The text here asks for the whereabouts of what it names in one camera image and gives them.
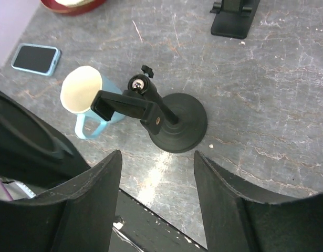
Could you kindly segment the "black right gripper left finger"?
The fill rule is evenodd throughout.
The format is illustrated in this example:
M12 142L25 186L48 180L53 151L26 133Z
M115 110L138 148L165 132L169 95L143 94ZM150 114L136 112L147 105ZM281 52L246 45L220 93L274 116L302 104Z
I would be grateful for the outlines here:
M108 251L121 170L115 150L36 197L0 200L0 251Z

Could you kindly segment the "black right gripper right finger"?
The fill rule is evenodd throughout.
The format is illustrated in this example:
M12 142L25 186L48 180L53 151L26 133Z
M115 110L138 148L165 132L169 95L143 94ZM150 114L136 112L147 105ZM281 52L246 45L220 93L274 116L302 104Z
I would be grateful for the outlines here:
M323 251L323 192L278 194L199 151L194 176L209 251Z

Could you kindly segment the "black phone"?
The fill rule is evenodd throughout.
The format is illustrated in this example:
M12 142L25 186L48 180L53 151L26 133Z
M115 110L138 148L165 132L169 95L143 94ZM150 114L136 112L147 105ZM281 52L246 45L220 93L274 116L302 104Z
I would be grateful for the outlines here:
M0 176L52 188L88 169L67 137L0 91Z

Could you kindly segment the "black round-base phone holder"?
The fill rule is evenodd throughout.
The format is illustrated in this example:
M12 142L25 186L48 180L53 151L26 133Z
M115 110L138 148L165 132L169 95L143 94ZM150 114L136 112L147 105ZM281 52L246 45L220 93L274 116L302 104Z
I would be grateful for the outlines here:
M204 138L208 118L203 105L186 93L161 97L152 82L152 68L143 65L142 74L133 76L123 94L98 91L91 109L105 121L114 113L139 119L152 142L170 153L195 148Z

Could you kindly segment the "phone in light blue case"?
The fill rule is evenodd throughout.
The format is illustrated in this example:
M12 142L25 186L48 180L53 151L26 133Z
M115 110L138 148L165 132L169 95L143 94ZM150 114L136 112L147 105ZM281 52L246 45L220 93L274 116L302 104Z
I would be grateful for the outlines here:
M21 43L12 57L11 67L42 76L52 76L61 57L54 46Z

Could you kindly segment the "black folding phone stand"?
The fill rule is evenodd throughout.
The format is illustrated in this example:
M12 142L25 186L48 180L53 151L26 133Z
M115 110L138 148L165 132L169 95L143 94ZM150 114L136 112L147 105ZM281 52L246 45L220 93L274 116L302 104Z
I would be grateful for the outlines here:
M216 14L211 34L245 39L251 28L260 0L220 0L213 3L210 13Z

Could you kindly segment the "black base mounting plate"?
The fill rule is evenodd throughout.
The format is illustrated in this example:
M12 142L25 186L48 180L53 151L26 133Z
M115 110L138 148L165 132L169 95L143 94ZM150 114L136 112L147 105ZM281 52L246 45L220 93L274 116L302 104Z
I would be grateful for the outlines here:
M118 193L109 251L207 251L123 190Z

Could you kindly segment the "light blue mug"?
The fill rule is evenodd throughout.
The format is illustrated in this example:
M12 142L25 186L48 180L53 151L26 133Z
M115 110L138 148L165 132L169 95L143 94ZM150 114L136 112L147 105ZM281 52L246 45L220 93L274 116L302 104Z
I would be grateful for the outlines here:
M111 80L92 66L81 66L69 73L64 79L60 92L62 106L77 116L75 134L80 139L94 139L110 124L125 118L115 112L110 121L105 121L91 110L91 104L98 91L122 94L122 91ZM90 119L98 122L93 133L84 133L85 122Z

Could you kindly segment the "red round tray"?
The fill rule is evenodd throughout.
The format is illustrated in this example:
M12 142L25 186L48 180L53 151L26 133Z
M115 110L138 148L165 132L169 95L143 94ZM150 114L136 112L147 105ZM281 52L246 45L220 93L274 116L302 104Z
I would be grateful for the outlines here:
M76 16L90 12L101 5L103 5L105 0L95 0L95 1L52 1L52 0L42 0L42 5L48 10L56 14Z

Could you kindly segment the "white round plate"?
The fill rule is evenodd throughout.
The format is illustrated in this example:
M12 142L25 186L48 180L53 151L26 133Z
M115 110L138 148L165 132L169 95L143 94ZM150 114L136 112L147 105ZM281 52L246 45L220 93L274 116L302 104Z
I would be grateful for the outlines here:
M89 2L92 2L92 0L56 0L56 2L65 7L73 8L85 5Z

